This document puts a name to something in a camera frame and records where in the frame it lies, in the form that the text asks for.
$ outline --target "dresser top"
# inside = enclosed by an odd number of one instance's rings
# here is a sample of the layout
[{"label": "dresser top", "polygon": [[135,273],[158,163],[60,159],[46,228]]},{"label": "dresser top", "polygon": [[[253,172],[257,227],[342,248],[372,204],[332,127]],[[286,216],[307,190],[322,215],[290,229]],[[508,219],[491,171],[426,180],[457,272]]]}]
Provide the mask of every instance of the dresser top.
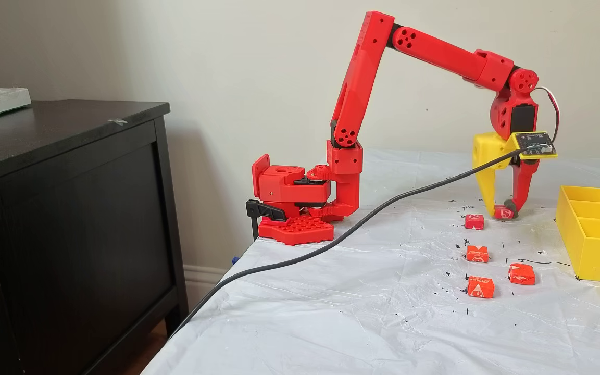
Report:
[{"label": "dresser top", "polygon": [[169,112],[167,103],[33,101],[0,114],[0,176]]}]

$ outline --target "dark wooden dresser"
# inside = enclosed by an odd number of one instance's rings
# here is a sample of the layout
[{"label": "dark wooden dresser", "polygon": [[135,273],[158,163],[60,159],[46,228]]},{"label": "dark wooden dresser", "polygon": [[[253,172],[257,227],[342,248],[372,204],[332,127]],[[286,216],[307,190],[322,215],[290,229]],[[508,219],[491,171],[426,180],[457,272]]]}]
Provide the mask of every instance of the dark wooden dresser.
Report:
[{"label": "dark wooden dresser", "polygon": [[188,314],[167,103],[0,115],[0,373],[111,373]]}]

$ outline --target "white tablecloth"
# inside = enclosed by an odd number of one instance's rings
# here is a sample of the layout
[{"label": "white tablecloth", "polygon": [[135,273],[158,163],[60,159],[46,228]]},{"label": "white tablecloth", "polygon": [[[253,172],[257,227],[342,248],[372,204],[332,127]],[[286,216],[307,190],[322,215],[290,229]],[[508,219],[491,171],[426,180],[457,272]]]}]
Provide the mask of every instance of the white tablecloth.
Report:
[{"label": "white tablecloth", "polygon": [[[360,210],[335,235],[470,168],[465,154],[366,152]],[[498,203],[511,175],[497,174]],[[600,283],[558,263],[533,264],[536,285],[506,278],[519,259],[570,263],[553,221],[560,185],[600,187],[600,159],[542,161],[521,217],[486,217],[484,231],[460,216],[486,214],[474,177],[398,202],[317,258],[224,287],[143,373],[600,373]],[[490,263],[466,261],[466,240]],[[320,246],[259,239],[227,276]],[[493,279],[495,297],[461,292],[466,274]]]}]

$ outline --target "yellow tray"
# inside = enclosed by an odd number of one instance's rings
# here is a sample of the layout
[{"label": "yellow tray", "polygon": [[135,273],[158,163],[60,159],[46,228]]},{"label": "yellow tray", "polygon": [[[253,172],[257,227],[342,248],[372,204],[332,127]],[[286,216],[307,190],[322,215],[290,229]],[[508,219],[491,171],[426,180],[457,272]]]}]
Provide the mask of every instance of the yellow tray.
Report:
[{"label": "yellow tray", "polygon": [[600,281],[600,189],[562,186],[557,227],[578,278]]}]

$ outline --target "wall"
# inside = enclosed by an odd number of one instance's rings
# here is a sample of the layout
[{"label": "wall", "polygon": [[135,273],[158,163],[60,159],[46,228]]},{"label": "wall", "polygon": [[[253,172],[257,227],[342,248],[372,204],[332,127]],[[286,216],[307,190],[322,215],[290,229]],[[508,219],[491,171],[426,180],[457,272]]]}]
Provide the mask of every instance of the wall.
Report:
[{"label": "wall", "polygon": [[[0,0],[0,87],[27,87],[33,99],[170,102],[185,263],[189,272],[218,273],[251,242],[244,202],[252,162],[264,153],[275,164],[323,161],[343,74],[372,9],[534,69],[562,108],[562,157],[600,157],[594,1]],[[543,93],[534,97],[539,128],[550,130],[552,107]],[[467,152],[474,133],[491,130],[492,98],[388,50],[359,139],[364,147]]]}]

